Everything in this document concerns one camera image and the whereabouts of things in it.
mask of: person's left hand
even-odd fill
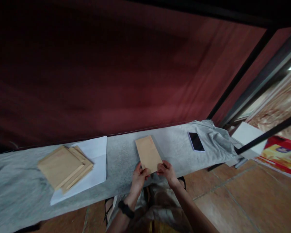
[[[149,172],[150,170],[148,168],[142,170],[141,162],[137,164],[136,169],[133,172],[132,187],[130,188],[131,193],[140,195],[145,180],[150,176]]]

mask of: smartphone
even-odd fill
[[[193,146],[193,150],[205,152],[203,144],[201,143],[197,133],[189,133],[189,137]]]

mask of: gray fabric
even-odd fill
[[[188,132],[197,132],[206,152],[193,151]],[[37,162],[60,145],[0,155],[0,232],[9,233],[39,221],[129,192],[132,171],[139,162],[135,140],[151,135],[163,160],[168,160],[178,177],[236,156],[226,130],[212,121],[191,123],[108,137],[107,180],[54,206],[54,190],[37,168]],[[159,183],[154,174],[145,186]]]

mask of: watch strap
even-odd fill
[[[128,205],[124,203],[124,201],[120,201],[118,204],[119,209],[121,209],[122,213],[127,215],[130,219],[135,217],[135,213],[129,208]]]

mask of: floor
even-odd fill
[[[248,161],[185,176],[195,204],[220,232],[291,233],[291,178]],[[105,232],[104,202],[42,223],[36,233]]]

